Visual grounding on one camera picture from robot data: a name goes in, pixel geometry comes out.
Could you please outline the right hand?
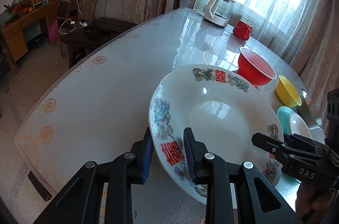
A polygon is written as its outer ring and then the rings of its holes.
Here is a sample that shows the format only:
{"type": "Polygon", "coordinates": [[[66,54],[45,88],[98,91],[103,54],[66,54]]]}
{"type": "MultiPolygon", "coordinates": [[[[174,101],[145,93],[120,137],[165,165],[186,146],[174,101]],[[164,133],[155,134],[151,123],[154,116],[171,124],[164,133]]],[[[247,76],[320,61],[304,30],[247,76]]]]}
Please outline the right hand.
{"type": "Polygon", "coordinates": [[[302,182],[296,194],[295,211],[303,223],[338,223],[338,190],[320,194],[302,182]]]}

